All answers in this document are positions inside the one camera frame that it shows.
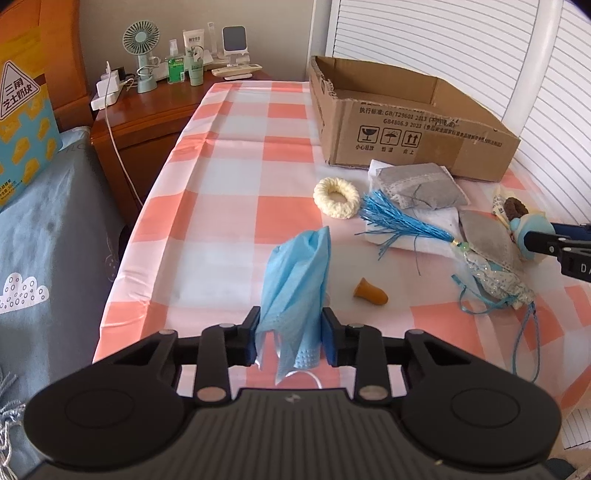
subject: red and white plaid tablecloth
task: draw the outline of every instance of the red and white plaid tablecloth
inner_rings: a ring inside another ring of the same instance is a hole
[[[307,83],[217,83],[185,127],[139,216],[106,305],[95,359],[162,328],[180,336],[207,326],[242,323],[261,298],[271,250],[303,230],[330,227],[330,305],[340,322],[366,323],[387,336],[424,329],[493,364],[510,368],[511,351],[525,310],[470,315],[458,307],[459,289],[450,278],[453,260],[378,247],[355,233],[359,218],[336,220],[316,208],[312,192],[325,177],[352,181],[367,190],[367,172],[325,164]],[[460,181],[470,208],[489,212],[494,184]],[[502,184],[526,204],[557,220],[527,175],[510,170]],[[416,260],[421,271],[417,272]],[[570,408],[591,382],[591,288],[563,277],[556,259],[535,267],[529,285],[537,293],[541,330],[541,374],[537,384]],[[386,291],[377,307],[352,297],[361,277]],[[519,348],[524,378],[534,370],[533,322]],[[264,370],[231,369],[232,388],[272,387],[277,359],[265,350]],[[403,394],[391,367],[393,394]],[[314,370],[324,387],[353,381],[352,368],[325,362]],[[181,389],[191,370],[184,369]],[[315,388],[306,374],[280,387]]]

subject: open cardboard box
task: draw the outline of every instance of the open cardboard box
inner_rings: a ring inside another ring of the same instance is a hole
[[[328,163],[437,163],[499,181],[519,146],[492,113],[437,77],[369,61],[312,57],[308,68]]]

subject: handheld fan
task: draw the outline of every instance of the handheld fan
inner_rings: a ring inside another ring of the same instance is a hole
[[[150,52],[158,44],[160,32],[155,23],[149,20],[140,20],[130,25],[123,34],[123,47],[132,55],[138,57],[138,93],[145,93],[156,88],[156,79],[152,71],[160,63],[158,57],[150,55]]]

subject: cream scrunchie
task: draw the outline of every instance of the cream scrunchie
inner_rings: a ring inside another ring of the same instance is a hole
[[[331,193],[340,193],[346,202],[336,202]],[[332,218],[351,218],[359,210],[359,192],[351,182],[343,179],[320,180],[314,188],[314,203],[322,213]]]

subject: blue bedsheet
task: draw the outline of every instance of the blue bedsheet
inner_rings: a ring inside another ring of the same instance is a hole
[[[0,366],[18,376],[0,407],[91,363],[122,227],[86,138],[0,212]],[[22,427],[10,438],[10,467],[22,477],[38,454]]]

